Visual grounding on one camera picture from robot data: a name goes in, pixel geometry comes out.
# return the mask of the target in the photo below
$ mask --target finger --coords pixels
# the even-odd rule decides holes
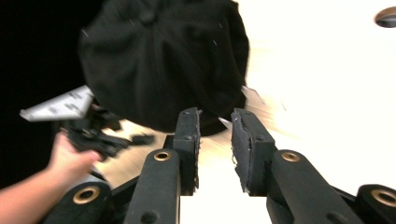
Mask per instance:
[[[82,156],[86,157],[86,159],[92,163],[94,163],[95,161],[100,161],[102,159],[100,154],[94,150],[80,152],[80,154]]]
[[[68,142],[68,138],[67,138],[66,133],[64,133],[64,132],[56,133],[54,143],[56,145],[67,146],[69,144],[69,142]]]
[[[61,129],[59,132],[56,134],[59,137],[66,137],[67,136],[67,131],[64,129]]]

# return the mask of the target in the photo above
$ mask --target black background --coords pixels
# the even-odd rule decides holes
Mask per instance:
[[[0,2],[0,188],[45,168],[53,132],[20,110],[85,84],[77,56],[79,31],[102,0]]]

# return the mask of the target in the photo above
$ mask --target black plastic part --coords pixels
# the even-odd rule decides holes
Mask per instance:
[[[293,223],[363,223],[302,154],[277,151],[272,173],[293,214]]]
[[[349,205],[349,207],[351,207],[352,209],[354,209],[355,206],[355,196],[346,193],[345,191],[338,189],[336,187],[332,187],[337,193],[338,195],[341,196],[341,198],[344,200],[344,202],[347,203],[347,205]]]
[[[356,213],[365,223],[396,223],[396,190],[381,185],[363,185],[355,200]]]
[[[78,204],[74,202],[73,199],[80,190],[91,187],[97,188],[99,191],[96,198],[88,203]],[[107,224],[110,223],[113,213],[114,207],[109,185],[103,182],[86,182],[67,191],[41,223]]]
[[[236,108],[233,119],[233,155],[244,192],[250,196],[266,196],[271,174],[271,160],[276,151],[275,140],[251,112]]]
[[[99,172],[91,171],[90,175],[92,175],[92,176],[94,176],[94,177],[96,177],[96,178],[98,178],[98,179],[100,179],[100,180],[103,180],[103,181],[107,182],[107,180],[105,179],[105,177],[102,176],[102,174],[99,173]]]
[[[123,223],[128,212],[129,203],[134,195],[134,189],[136,188],[138,179],[139,177],[133,178],[111,190],[112,202],[114,203],[115,210],[114,216],[110,222],[111,224]]]
[[[65,129],[95,129],[102,130],[109,128],[113,131],[121,129],[121,118],[105,110],[104,108],[92,104],[82,119],[67,119],[54,121],[54,131],[57,133],[59,128]]]
[[[103,161],[107,157],[115,157],[120,150],[130,144],[127,139],[106,135],[93,129],[69,129],[67,137],[78,151],[93,149],[101,154]]]
[[[191,196],[199,187],[198,152],[200,146],[199,111],[189,108],[180,112],[173,150],[180,157],[181,195]]]
[[[274,201],[270,195],[267,195],[267,210],[273,224],[293,223],[293,215],[289,208]]]
[[[178,223],[179,157],[172,149],[149,153],[124,223]]]
[[[137,134],[132,135],[131,137],[132,142],[130,142],[130,146],[143,146],[143,145],[150,145],[154,142],[154,135],[152,134]]]
[[[165,141],[163,142],[163,148],[173,149],[173,141],[174,141],[173,135],[166,135]]]

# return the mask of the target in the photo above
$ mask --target black cloth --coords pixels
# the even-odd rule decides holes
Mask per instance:
[[[77,55],[81,27],[102,1],[0,1],[0,188],[49,162],[49,122],[28,122],[20,110],[85,84]]]
[[[109,0],[81,32],[78,54],[97,101],[132,122],[174,132],[203,110],[201,134],[245,107],[249,44],[230,0]]]

